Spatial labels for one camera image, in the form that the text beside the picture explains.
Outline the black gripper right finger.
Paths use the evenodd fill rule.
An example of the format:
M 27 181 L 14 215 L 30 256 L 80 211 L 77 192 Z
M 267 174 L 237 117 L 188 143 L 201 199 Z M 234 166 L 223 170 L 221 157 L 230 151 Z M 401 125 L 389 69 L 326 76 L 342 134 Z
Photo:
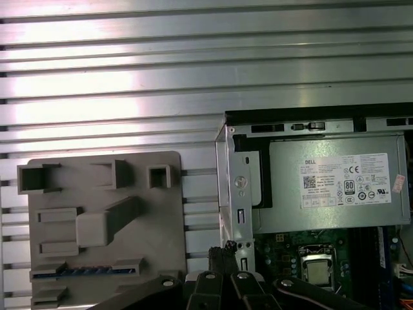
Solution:
M 235 254 L 237 243 L 227 241 L 227 273 L 245 309 L 364 309 L 365 306 L 293 277 L 260 282 L 250 272 L 241 271 Z

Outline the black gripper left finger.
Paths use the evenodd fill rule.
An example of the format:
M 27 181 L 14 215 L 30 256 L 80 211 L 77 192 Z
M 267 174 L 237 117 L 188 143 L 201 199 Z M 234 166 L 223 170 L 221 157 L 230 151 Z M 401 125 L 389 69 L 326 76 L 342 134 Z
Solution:
M 208 269 L 184 282 L 170 275 L 139 284 L 91 309 L 220 309 L 229 247 L 208 251 Z

